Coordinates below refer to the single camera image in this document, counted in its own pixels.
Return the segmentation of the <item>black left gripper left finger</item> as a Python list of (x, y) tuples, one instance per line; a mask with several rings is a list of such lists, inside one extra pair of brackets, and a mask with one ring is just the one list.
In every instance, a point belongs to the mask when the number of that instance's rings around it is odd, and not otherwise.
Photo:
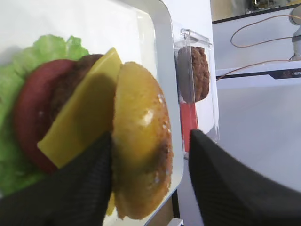
[(111, 195), (111, 135), (53, 175), (0, 201), (2, 226), (101, 226)]

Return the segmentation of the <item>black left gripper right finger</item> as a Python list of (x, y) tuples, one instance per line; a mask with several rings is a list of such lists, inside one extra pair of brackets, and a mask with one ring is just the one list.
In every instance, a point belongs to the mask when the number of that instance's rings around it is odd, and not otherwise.
[(299, 226), (301, 193), (250, 169), (198, 129), (189, 173), (206, 226)]

